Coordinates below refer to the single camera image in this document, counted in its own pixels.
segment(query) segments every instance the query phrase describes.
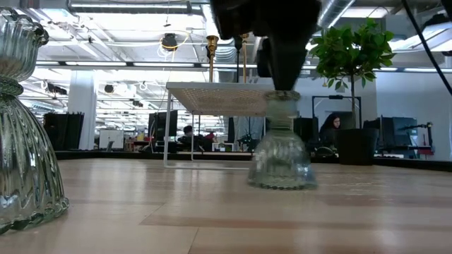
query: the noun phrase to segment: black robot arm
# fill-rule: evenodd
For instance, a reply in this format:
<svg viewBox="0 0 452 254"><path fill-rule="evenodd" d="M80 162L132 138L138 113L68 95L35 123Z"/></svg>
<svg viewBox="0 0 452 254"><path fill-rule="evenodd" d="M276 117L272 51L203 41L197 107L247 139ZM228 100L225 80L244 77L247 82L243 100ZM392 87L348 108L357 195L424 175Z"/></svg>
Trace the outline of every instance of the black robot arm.
<svg viewBox="0 0 452 254"><path fill-rule="evenodd" d="M291 90L317 28L320 1L210 0L210 4L221 39L247 32L267 37L258 52L258 66L268 71L259 73L271 75L276 90Z"/></svg>

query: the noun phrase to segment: brass pole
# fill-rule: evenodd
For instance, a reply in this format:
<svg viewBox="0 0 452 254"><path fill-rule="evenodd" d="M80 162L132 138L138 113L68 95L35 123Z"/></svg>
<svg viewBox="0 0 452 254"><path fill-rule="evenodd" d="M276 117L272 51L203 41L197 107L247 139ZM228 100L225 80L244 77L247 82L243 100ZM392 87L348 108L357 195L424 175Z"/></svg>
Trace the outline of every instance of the brass pole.
<svg viewBox="0 0 452 254"><path fill-rule="evenodd" d="M246 83L246 39L248 39L249 35L243 34L240 35L242 37L242 49L243 49L243 83Z"/></svg>
<svg viewBox="0 0 452 254"><path fill-rule="evenodd" d="M217 50L218 37L215 35L207 36L207 48L210 52L210 70L209 70L209 82L213 82L213 58L215 57L215 51Z"/></svg>

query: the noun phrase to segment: white table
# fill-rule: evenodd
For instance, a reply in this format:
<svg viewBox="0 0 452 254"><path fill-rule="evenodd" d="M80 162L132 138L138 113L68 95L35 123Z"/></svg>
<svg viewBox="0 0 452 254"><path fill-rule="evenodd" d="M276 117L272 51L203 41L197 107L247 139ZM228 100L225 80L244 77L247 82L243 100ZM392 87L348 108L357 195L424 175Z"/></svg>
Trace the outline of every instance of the white table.
<svg viewBox="0 0 452 254"><path fill-rule="evenodd" d="M167 118L165 127L165 148L163 166L168 169L181 167L168 165L168 140L170 134L171 98L174 95L191 112L191 122L194 126L195 115L211 116L262 116L266 115L266 92L274 90L271 84L244 83L195 83L168 82L167 83ZM194 159L194 137L191 137L191 160ZM203 169L199 165L186 166L184 169ZM217 169L247 168L220 167Z"/></svg>

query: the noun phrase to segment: woman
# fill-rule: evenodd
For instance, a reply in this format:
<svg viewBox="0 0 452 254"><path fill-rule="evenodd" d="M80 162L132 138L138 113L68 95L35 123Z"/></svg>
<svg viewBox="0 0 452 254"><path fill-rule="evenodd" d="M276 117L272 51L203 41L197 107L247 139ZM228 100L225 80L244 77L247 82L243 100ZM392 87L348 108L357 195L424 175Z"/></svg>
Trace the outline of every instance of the woman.
<svg viewBox="0 0 452 254"><path fill-rule="evenodd" d="M323 123L322 127L320 128L319 136L320 141L322 142L323 146L335 147L335 131L340 128L340 118L339 116L336 116L335 114L330 114L325 122Z"/></svg>

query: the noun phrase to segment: clear glass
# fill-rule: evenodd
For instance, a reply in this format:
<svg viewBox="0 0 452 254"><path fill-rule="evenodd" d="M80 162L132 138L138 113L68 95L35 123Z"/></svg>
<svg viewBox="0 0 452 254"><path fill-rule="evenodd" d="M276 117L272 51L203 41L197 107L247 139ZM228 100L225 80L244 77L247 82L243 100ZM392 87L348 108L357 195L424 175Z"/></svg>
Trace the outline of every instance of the clear glass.
<svg viewBox="0 0 452 254"><path fill-rule="evenodd" d="M16 98L18 81L35 69L48 42L42 26L0 8L0 234L49 221L67 210L61 175L47 134Z"/></svg>
<svg viewBox="0 0 452 254"><path fill-rule="evenodd" d="M294 91L272 91L266 99L271 131L256 148L249 183L281 190L315 188L317 182L309 153L301 138L292 130L299 94Z"/></svg>

